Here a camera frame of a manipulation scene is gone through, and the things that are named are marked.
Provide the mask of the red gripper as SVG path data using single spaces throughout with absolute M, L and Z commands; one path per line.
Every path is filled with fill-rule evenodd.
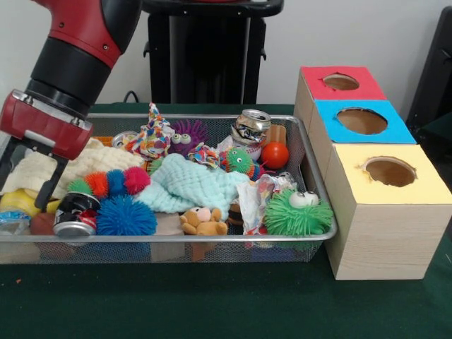
M 1 110 L 1 131 L 10 138 L 1 155 L 0 187 L 11 172 L 11 157 L 17 145 L 37 148 L 43 154 L 59 156 L 56 169 L 38 192 L 35 207 L 46 209 L 67 166 L 76 159 L 93 133 L 93 125 L 71 116 L 19 90 L 13 90 Z

